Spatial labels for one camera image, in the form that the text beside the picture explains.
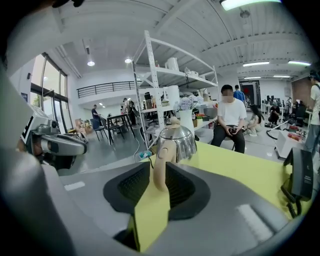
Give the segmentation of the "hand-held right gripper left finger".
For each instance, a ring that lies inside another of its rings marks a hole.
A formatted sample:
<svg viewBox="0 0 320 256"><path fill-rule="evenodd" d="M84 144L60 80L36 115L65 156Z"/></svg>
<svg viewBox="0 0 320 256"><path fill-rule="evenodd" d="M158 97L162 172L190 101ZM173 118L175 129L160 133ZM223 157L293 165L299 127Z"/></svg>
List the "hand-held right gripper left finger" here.
<svg viewBox="0 0 320 256"><path fill-rule="evenodd" d="M103 195L105 184L120 175L149 171L147 162L116 169L59 176L52 166L43 165L48 195L70 238L67 256L139 256L115 240L124 231L130 214L117 212Z"/></svg>

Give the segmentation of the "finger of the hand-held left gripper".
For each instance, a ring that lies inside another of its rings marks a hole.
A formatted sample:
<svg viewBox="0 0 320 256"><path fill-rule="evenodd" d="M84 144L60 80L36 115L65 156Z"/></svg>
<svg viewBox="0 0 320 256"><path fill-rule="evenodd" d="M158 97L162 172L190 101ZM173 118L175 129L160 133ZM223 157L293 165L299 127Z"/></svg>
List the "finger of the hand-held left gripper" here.
<svg viewBox="0 0 320 256"><path fill-rule="evenodd" d="M42 163L53 166L57 171L61 169L69 170L74 164L75 159L75 156L45 154Z"/></svg>
<svg viewBox="0 0 320 256"><path fill-rule="evenodd" d="M58 138L58 154L61 156L79 156L87 152L87 145L74 134L59 134Z"/></svg>

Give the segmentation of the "silver electric kettle beige handle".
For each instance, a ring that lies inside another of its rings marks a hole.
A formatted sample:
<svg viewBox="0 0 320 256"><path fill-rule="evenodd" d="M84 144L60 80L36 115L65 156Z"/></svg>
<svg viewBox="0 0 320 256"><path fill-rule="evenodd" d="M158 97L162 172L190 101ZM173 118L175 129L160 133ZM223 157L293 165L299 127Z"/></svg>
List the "silver electric kettle beige handle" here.
<svg viewBox="0 0 320 256"><path fill-rule="evenodd" d="M170 118L171 125L165 127L157 141L157 151L153 165L153 183L162 192L166 185L166 163L179 163L189 160L197 153L196 140L192 132L180 124L178 118Z"/></svg>

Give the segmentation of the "person's left forearm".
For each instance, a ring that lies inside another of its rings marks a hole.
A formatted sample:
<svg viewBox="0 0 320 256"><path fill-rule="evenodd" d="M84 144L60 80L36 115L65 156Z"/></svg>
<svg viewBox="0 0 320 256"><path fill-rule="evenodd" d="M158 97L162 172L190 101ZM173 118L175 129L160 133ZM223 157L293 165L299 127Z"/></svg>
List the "person's left forearm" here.
<svg viewBox="0 0 320 256"><path fill-rule="evenodd" d="M23 142L22 139L18 140L15 150L17 152L25 152L25 153L33 154L32 150L27 147L27 145Z"/></svg>

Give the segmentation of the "stacked cardboard boxes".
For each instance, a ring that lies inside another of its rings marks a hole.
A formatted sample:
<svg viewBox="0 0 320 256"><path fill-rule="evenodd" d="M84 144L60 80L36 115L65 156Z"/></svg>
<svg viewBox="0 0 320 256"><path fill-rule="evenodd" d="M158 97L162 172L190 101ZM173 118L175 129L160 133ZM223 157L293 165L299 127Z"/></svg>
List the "stacked cardboard boxes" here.
<svg viewBox="0 0 320 256"><path fill-rule="evenodd" d="M82 119L75 119L75 130L78 133L89 135L93 132L93 128L89 122L85 122Z"/></svg>

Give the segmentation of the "yellow-green tablecloth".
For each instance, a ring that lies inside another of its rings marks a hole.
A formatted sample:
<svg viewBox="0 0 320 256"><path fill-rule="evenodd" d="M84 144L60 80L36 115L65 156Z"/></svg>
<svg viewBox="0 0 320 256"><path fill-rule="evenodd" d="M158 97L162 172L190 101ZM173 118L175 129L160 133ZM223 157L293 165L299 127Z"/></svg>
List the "yellow-green tablecloth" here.
<svg viewBox="0 0 320 256"><path fill-rule="evenodd" d="M302 218L292 219L286 209L285 195L281 185L288 181L292 172L290 165L274 162L228 149L215 147L202 142L197 143L197 153L190 160L183 160L187 165L209 173L234 179L247 186L263 199L281 210L291 223L296 223L297 230ZM149 246L160 236L168 225L169 195L156 189L150 183L134 210L139 251L147 253ZM274 254L286 254L283 242Z"/></svg>

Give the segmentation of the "large glass window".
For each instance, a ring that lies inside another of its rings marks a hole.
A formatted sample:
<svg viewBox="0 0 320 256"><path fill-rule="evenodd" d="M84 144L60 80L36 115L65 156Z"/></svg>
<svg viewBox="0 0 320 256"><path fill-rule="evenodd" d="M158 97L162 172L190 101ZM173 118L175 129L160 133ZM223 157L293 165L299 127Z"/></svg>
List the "large glass window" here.
<svg viewBox="0 0 320 256"><path fill-rule="evenodd" d="M73 128L67 98L68 77L47 53L35 57L30 75L30 104L55 120L61 134Z"/></svg>

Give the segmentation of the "long table black legs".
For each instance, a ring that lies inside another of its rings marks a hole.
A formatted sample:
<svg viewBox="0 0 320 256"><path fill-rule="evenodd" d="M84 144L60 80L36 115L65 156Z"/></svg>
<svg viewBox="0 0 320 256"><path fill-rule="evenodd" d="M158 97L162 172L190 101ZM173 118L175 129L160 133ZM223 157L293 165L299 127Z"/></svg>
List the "long table black legs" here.
<svg viewBox="0 0 320 256"><path fill-rule="evenodd" d="M127 114L120 114L120 115L115 115L115 116L110 116L106 118L106 130L108 132L108 140L109 140L109 144L112 145L113 141L113 137L112 137L112 133L111 131L118 129L121 134L122 134L122 130L121 130L121 126L118 125L117 121L118 119L121 119L122 123L125 125L125 127L131 131L133 137L136 139L136 134L133 130L132 127L132 123L129 119L129 116ZM115 120L116 121L116 125L111 125L112 121Z"/></svg>

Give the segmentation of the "black balcony railing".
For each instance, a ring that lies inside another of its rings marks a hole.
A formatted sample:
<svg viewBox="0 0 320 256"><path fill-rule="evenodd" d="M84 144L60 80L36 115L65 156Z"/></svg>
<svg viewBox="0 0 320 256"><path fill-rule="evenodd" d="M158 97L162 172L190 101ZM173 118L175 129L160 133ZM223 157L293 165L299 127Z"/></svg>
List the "black balcony railing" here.
<svg viewBox="0 0 320 256"><path fill-rule="evenodd" d="M85 86L77 89L79 99L110 92L118 92L125 90L133 90L135 88L134 81L118 81L100 83L91 86Z"/></svg>

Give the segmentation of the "black desk telephone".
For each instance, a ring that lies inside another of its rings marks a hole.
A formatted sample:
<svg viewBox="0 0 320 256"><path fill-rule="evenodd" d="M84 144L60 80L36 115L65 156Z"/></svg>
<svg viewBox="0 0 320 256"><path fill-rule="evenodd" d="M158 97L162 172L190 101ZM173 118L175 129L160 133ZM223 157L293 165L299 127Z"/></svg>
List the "black desk telephone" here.
<svg viewBox="0 0 320 256"><path fill-rule="evenodd" d="M304 202L312 198L313 193L313 161L312 154L300 148L293 147L287 158L284 166L291 165L292 173L287 185L288 192L295 198Z"/></svg>

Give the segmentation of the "white low cabinet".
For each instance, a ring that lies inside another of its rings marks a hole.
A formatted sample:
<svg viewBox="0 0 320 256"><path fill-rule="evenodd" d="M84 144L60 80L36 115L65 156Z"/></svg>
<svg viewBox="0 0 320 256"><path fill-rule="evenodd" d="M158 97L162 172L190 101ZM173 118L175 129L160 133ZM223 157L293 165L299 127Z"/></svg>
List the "white low cabinet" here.
<svg viewBox="0 0 320 256"><path fill-rule="evenodd" d="M280 130L275 143L275 152L278 159L286 159L292 148L303 149L305 145L304 140L297 141L288 137L288 131Z"/></svg>

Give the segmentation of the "white vase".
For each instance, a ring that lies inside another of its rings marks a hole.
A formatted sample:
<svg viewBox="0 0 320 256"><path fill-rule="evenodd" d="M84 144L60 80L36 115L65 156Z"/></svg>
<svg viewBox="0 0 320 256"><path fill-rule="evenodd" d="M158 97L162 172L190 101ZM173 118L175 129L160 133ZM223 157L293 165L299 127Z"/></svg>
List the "white vase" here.
<svg viewBox="0 0 320 256"><path fill-rule="evenodd" d="M192 110L191 109L180 110L178 113L180 116L180 125L188 128L194 137L195 130L194 130L194 124L192 119L192 113L193 113Z"/></svg>

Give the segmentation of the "dark double door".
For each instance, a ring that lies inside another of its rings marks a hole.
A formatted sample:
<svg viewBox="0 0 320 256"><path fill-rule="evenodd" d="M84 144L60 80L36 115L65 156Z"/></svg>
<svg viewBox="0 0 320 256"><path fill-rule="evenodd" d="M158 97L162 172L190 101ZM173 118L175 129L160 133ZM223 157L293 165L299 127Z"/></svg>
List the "dark double door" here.
<svg viewBox="0 0 320 256"><path fill-rule="evenodd" d="M261 106L261 90L258 80L243 80L239 82L239 86L251 105Z"/></svg>

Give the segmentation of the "white rectangular appliance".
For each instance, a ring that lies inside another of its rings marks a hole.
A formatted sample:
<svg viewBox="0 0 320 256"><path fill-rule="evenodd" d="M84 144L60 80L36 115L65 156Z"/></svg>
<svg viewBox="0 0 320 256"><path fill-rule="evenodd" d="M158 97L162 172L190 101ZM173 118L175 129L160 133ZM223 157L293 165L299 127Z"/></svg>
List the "white rectangular appliance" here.
<svg viewBox="0 0 320 256"><path fill-rule="evenodd" d="M179 71L178 60L176 57L168 58L164 66L168 70Z"/></svg>

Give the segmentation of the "long ceiling light panel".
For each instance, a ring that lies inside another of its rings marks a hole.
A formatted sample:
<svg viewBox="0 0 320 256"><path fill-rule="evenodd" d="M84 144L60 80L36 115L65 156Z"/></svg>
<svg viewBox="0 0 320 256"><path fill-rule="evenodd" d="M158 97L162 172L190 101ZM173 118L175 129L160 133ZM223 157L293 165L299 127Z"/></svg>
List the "long ceiling light panel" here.
<svg viewBox="0 0 320 256"><path fill-rule="evenodd" d="M219 3L225 11L258 3L282 3L282 0L220 0Z"/></svg>

